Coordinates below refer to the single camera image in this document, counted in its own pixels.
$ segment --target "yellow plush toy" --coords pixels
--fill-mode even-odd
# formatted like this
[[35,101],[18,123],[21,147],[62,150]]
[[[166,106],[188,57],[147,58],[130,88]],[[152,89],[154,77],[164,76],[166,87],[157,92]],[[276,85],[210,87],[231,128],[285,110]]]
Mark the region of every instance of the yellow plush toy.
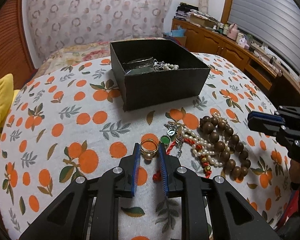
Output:
[[13,90],[12,74],[7,74],[0,79],[0,128],[3,127],[11,104],[19,91]]

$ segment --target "green pendant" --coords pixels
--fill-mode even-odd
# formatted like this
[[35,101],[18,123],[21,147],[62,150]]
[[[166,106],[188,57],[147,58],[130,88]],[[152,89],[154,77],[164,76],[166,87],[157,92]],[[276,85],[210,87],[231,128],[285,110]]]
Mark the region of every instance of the green pendant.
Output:
[[169,145],[170,143],[170,138],[167,135],[163,135],[160,138],[160,142],[162,142],[164,145]]

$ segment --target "open cardboard box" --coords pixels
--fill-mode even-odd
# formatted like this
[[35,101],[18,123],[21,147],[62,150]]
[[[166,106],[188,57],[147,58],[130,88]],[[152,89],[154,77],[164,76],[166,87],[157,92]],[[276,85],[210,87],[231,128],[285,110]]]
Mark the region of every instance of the open cardboard box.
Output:
[[[210,68],[169,40],[131,40],[110,43],[111,65],[126,110],[200,94]],[[179,65],[179,69],[126,75],[122,63],[144,57]]]

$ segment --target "table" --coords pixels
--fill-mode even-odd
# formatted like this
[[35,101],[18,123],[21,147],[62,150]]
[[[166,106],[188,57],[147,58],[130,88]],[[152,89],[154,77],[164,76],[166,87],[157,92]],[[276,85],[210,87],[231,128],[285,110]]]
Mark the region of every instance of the table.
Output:
[[[251,110],[273,113],[275,108],[224,58],[195,55],[211,68],[199,96],[131,112],[123,110],[110,57],[64,67],[24,87],[0,142],[0,209],[11,239],[18,239],[72,179],[101,176],[132,154],[135,142],[158,141],[167,121],[195,130],[200,118],[214,112],[228,119],[252,162],[243,181],[226,179],[274,226],[290,198],[287,150],[275,138],[250,131],[246,117]],[[179,160],[203,176],[190,146],[184,144]],[[157,165],[157,158],[150,164],[141,158],[136,197],[120,199],[119,239],[181,239],[181,200],[167,200],[161,183],[152,181]],[[212,167],[212,177],[221,172]]]

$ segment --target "window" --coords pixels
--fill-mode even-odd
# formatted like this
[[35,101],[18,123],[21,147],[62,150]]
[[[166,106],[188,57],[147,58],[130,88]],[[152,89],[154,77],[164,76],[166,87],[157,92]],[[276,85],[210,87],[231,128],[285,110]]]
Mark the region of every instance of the window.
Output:
[[300,9],[293,0],[233,0],[229,22],[267,43],[300,74]]

